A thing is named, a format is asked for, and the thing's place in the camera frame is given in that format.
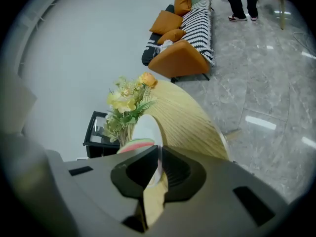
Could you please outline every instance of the person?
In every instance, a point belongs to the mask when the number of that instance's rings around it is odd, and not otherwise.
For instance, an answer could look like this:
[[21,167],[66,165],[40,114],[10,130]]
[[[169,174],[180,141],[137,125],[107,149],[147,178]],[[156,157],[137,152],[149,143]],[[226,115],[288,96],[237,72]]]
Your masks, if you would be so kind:
[[[233,11],[232,16],[229,16],[228,19],[230,21],[246,21],[247,17],[243,12],[241,0],[228,0],[228,2],[231,4]],[[257,0],[247,0],[247,3],[250,19],[256,21],[258,19],[258,10],[256,8]]]

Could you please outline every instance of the white wall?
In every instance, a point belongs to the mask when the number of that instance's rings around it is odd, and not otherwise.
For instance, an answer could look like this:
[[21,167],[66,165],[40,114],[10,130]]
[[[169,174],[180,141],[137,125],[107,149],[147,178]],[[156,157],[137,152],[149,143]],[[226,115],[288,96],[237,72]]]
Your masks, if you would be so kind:
[[59,0],[26,52],[21,77],[38,98],[26,136],[58,151],[64,161],[86,156],[82,143],[92,112],[106,112],[106,96],[118,76],[149,71],[141,63],[148,29],[173,2]]

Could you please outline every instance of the marble floor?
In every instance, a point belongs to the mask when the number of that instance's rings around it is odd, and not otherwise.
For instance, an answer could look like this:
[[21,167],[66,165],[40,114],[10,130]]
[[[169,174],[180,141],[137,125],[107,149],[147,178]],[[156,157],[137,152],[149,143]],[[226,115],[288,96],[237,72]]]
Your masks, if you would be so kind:
[[[242,0],[244,11],[246,0]],[[177,85],[197,100],[229,141],[230,158],[291,202],[316,167],[316,50],[312,34],[286,1],[279,26],[277,0],[259,0],[259,18],[229,22],[227,0],[212,0],[216,66],[210,81],[183,77]],[[297,37],[309,49],[293,37]]]

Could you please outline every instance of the orange pillow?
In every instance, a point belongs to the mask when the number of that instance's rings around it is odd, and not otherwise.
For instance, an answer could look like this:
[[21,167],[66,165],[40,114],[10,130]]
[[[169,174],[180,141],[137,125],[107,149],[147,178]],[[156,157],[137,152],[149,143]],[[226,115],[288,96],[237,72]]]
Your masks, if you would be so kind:
[[171,40],[172,42],[176,42],[182,38],[182,36],[186,34],[186,31],[175,29],[164,34],[157,42],[157,44],[163,44],[165,40]]
[[174,13],[183,16],[191,10],[191,0],[175,0]]
[[182,17],[169,11],[162,10],[149,31],[155,34],[164,35],[171,30],[178,29],[181,24]]

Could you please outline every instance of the wooden table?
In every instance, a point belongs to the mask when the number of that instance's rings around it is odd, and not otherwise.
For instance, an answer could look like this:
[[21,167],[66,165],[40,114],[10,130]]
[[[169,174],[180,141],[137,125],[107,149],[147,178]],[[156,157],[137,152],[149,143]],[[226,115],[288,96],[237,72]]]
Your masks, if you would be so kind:
[[[156,119],[164,145],[228,159],[224,136],[187,92],[173,83],[159,80],[151,95],[158,100],[144,114],[150,114]],[[129,141],[132,137],[132,127],[127,137]],[[167,190],[166,174],[163,174],[155,187],[144,190],[144,205],[149,227],[163,211],[163,198]]]

